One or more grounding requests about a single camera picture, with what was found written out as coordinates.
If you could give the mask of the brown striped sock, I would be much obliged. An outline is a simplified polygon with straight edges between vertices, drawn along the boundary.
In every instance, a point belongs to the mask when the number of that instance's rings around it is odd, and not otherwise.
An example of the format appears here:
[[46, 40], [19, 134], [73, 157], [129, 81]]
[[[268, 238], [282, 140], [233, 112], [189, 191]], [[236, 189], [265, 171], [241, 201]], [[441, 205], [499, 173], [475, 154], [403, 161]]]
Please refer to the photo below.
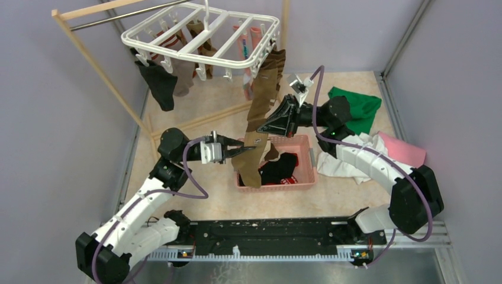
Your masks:
[[279, 92], [281, 88], [280, 83], [286, 62], [286, 50], [273, 49], [269, 57], [273, 58], [276, 62], [276, 68], [277, 68], [276, 91]]

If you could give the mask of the plain tan brown sock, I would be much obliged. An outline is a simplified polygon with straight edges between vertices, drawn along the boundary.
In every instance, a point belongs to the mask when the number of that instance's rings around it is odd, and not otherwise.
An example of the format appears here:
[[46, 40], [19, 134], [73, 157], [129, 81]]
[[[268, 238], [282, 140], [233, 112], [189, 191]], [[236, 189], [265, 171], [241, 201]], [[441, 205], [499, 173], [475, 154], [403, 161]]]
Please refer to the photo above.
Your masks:
[[266, 59], [253, 81], [253, 100], [247, 115], [246, 132], [253, 132], [263, 123], [271, 102], [276, 100], [278, 84], [278, 63], [275, 59]]

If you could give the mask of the pink sock with teal spots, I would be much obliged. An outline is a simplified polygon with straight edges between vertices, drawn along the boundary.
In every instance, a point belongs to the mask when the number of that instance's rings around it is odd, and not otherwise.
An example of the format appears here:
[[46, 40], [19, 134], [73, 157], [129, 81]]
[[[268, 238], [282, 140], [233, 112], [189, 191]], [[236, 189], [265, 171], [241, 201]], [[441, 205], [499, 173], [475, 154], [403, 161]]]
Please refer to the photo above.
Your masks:
[[[258, 27], [250, 27], [244, 30], [237, 39], [237, 47], [239, 49], [239, 56], [242, 60], [249, 58], [252, 51], [258, 46], [262, 39], [261, 29]], [[251, 101], [253, 99], [253, 77], [250, 68], [244, 70], [243, 74], [243, 92], [244, 97]]]

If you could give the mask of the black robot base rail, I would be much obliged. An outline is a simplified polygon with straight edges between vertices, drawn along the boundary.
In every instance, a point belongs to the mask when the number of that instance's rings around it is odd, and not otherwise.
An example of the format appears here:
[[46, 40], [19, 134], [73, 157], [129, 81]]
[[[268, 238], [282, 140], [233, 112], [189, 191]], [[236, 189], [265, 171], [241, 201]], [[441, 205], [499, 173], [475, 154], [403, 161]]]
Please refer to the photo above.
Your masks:
[[189, 262], [342, 262], [365, 267], [388, 249], [449, 247], [446, 226], [433, 223], [425, 241], [399, 231], [355, 236], [347, 217], [188, 221], [181, 212], [165, 214], [181, 221], [180, 236], [149, 254], [150, 261], [175, 266]]

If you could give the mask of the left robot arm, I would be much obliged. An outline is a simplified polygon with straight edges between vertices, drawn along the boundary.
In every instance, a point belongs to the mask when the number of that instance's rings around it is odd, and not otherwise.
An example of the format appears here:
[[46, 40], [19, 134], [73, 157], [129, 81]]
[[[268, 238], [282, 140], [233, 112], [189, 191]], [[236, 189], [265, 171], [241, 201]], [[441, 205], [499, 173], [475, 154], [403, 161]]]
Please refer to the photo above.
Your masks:
[[163, 244], [186, 243], [190, 235], [188, 226], [175, 218], [161, 218], [145, 227], [147, 219], [173, 196], [209, 197], [192, 176], [188, 162], [224, 164], [253, 148], [216, 131], [193, 140], [178, 128], [164, 131], [157, 149], [160, 158], [139, 190], [109, 221], [77, 238], [79, 270], [95, 283], [133, 282], [130, 270], [140, 260]]

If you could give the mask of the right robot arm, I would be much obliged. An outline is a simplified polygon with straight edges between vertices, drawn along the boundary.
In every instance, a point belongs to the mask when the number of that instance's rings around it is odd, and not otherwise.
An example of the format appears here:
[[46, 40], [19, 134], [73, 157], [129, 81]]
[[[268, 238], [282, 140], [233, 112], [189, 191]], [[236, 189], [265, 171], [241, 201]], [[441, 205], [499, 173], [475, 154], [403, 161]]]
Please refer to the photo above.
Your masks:
[[433, 217], [444, 209], [434, 171], [425, 165], [397, 162], [359, 141], [346, 126], [351, 118], [344, 96], [317, 107], [300, 105], [294, 96], [287, 95], [257, 131], [291, 138], [298, 127], [323, 127], [316, 136], [325, 153], [354, 166], [387, 190], [389, 204], [364, 208], [349, 217], [347, 236], [351, 242], [362, 244], [380, 230], [398, 230], [414, 241], [426, 241], [433, 231]]

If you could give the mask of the white plastic clip hanger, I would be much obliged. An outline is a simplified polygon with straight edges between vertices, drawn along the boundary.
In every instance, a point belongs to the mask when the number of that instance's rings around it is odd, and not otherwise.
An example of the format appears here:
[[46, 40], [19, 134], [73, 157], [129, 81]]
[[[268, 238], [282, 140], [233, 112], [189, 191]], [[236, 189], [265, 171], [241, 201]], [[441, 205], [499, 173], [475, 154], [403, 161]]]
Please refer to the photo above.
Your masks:
[[[204, 17], [202, 21], [204, 30], [195, 39], [189, 40], [178, 51], [160, 45], [182, 28], [186, 28], [190, 21], [195, 21], [200, 15]], [[215, 55], [212, 57], [199, 55], [198, 47], [206, 40], [211, 39], [229, 18], [240, 21], [238, 29], [217, 49]], [[261, 24], [262, 39], [258, 46], [246, 60], [226, 59], [227, 51], [236, 46], [241, 33], [250, 28], [253, 22]], [[162, 56], [161, 65], [169, 73], [173, 71], [171, 59], [179, 59], [198, 64], [196, 73], [201, 80], [206, 80], [206, 64], [222, 67], [225, 70], [224, 76], [228, 80], [232, 79], [234, 70], [247, 68], [250, 68], [251, 75], [255, 78], [261, 65], [275, 46], [279, 26], [280, 20], [271, 15], [227, 11], [211, 7], [207, 1], [202, 5], [189, 1], [178, 1], [166, 4], [160, 11], [125, 30], [121, 35], [121, 41], [138, 52], [137, 58], [142, 63], [147, 63], [152, 54]]]

